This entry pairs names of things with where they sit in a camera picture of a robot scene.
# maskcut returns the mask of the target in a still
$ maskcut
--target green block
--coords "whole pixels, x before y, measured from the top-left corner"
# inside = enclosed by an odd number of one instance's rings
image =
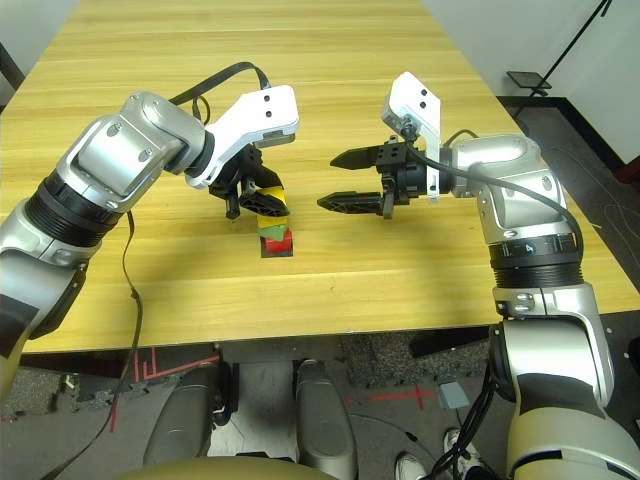
[[[264,238],[272,238],[278,242],[284,240],[284,234],[287,233],[288,225],[273,225],[258,229],[258,235]]]

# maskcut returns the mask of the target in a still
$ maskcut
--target shoe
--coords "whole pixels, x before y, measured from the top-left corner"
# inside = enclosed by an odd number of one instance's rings
[[[409,452],[402,452],[396,458],[396,480],[420,480],[427,476],[420,461]]]
[[[453,445],[458,440],[458,436],[460,435],[459,428],[452,428],[447,430],[447,433],[444,434],[444,451],[448,452],[451,450]],[[480,458],[480,454],[475,449],[473,444],[467,445],[467,449],[458,457],[458,474],[459,478],[464,479],[465,475],[469,470],[473,467],[480,467],[483,470],[490,471],[485,463]]]

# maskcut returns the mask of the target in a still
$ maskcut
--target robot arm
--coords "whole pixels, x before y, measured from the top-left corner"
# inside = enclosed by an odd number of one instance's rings
[[[440,102],[434,97],[410,73],[400,75],[383,120],[405,142],[392,137],[331,162],[347,169],[375,166],[382,174],[382,195],[338,192],[318,204],[391,218],[394,205],[421,195],[432,202],[439,193],[476,197],[496,278],[496,310],[503,318],[491,329],[491,377],[498,392],[516,403],[509,476],[640,478],[637,446],[604,411],[613,391],[613,369],[593,288],[582,279],[577,232],[559,210],[492,184],[507,181],[566,209],[558,180],[538,146],[520,135],[440,148]],[[426,152],[413,147],[418,135],[426,140]]]
[[[287,85],[242,95],[206,128],[149,92],[131,95],[119,113],[91,123],[36,193],[0,226],[0,398],[25,341],[59,326],[102,237],[163,170],[184,173],[195,188],[209,186],[227,199],[227,216],[237,216],[236,184],[260,183],[245,182],[247,165],[252,175],[280,184],[249,144],[290,142],[297,127],[295,95]],[[245,159],[247,149],[258,153],[251,161]],[[276,205],[269,214],[287,213]]]

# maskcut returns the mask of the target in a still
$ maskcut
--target wood grain surface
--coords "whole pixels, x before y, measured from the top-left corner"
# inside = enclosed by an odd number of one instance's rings
[[[391,131],[379,114],[393,79],[416,74],[442,99],[442,132],[517,127],[440,26],[415,0],[85,0],[2,115],[5,218],[29,196],[97,116],[136,90],[166,97],[241,60],[273,84],[294,87],[300,130],[264,151],[282,178],[294,233],[292,258],[261,259],[255,216],[224,218],[224,205],[183,178],[163,175],[135,207],[128,260],[145,301],[141,343],[383,331],[498,320],[475,201],[414,201],[393,221],[325,211],[316,199],[379,190],[375,171],[329,167],[348,148]],[[211,92],[214,117],[252,73]],[[640,308],[637,292],[593,228],[584,229],[585,278],[602,312]],[[27,351],[126,346],[135,305],[120,268],[121,221],[91,261],[62,326]]]

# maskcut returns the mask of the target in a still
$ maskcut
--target red block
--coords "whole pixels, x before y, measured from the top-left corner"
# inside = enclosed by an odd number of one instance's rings
[[[293,235],[291,230],[287,228],[284,234],[284,239],[281,242],[272,238],[264,239],[264,248],[269,253],[288,252],[293,247]]]

